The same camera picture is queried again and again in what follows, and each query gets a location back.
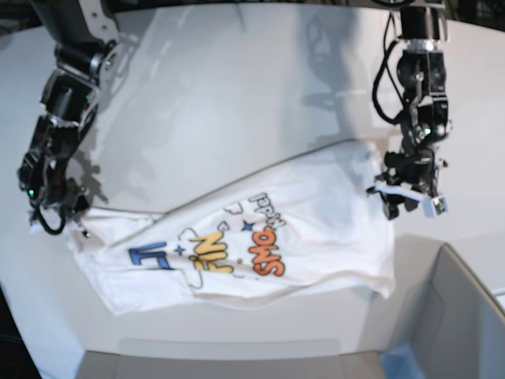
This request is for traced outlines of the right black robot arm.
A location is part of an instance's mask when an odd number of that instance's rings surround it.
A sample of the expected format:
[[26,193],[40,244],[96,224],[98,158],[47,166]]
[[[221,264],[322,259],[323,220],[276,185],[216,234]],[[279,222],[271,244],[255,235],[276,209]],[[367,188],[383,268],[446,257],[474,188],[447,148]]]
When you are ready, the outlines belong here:
[[59,235],[89,208],[86,187],[67,177],[67,167],[95,121],[123,48],[117,19],[105,1],[31,4],[56,43],[55,65],[17,177],[28,195],[30,224]]

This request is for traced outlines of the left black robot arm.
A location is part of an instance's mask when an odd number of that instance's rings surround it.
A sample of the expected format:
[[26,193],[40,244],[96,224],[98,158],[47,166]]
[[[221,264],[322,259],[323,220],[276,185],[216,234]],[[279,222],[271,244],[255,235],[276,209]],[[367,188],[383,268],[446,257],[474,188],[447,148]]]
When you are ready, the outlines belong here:
[[[398,152],[386,152],[384,170],[374,179],[369,194],[378,194],[388,220],[399,209],[422,208],[428,218],[447,212],[446,197],[438,190],[440,169],[447,162],[436,154],[449,136],[447,71],[440,44],[449,39],[445,4],[442,1],[380,1],[389,11],[387,26],[395,37],[383,43],[383,60],[373,81],[372,103],[376,113],[402,134]],[[378,99],[382,77],[387,75],[400,99],[394,117],[383,111]]]

